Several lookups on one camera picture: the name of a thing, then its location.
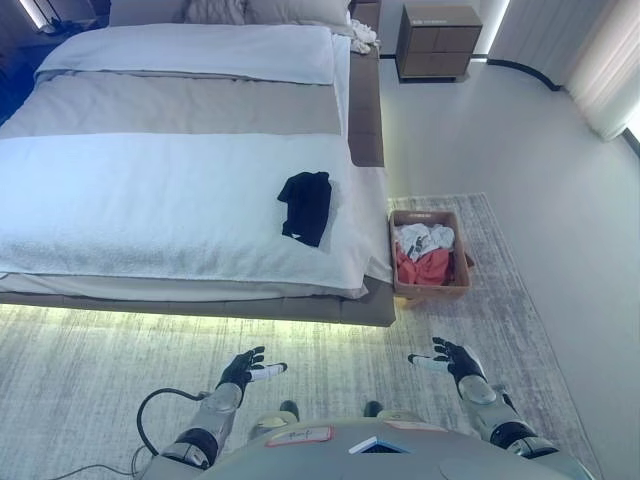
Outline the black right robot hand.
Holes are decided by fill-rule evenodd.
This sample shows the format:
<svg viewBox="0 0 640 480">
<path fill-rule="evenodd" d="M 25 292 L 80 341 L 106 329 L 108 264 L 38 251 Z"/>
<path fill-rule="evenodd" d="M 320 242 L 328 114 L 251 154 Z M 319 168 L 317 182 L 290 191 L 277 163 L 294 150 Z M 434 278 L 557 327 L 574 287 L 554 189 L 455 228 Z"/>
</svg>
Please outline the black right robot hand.
<svg viewBox="0 0 640 480">
<path fill-rule="evenodd" d="M 487 381 L 481 362 L 470 347 L 455 344 L 441 337 L 433 337 L 432 342 L 433 355 L 411 353 L 407 356 L 409 363 L 416 367 L 449 373 L 456 386 L 466 377 L 479 377 Z"/>
</svg>

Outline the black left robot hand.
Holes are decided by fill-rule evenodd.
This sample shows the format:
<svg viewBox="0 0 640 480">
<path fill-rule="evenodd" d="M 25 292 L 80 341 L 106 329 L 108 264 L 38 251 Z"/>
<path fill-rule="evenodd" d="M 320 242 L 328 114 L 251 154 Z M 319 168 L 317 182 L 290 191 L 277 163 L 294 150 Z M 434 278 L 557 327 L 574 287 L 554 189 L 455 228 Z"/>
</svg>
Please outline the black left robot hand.
<svg viewBox="0 0 640 480">
<path fill-rule="evenodd" d="M 265 351 L 264 346 L 257 346 L 237 354 L 223 370 L 216 387 L 233 384 L 244 393 L 249 383 L 267 380 L 288 370 L 285 362 L 264 364 Z"/>
</svg>

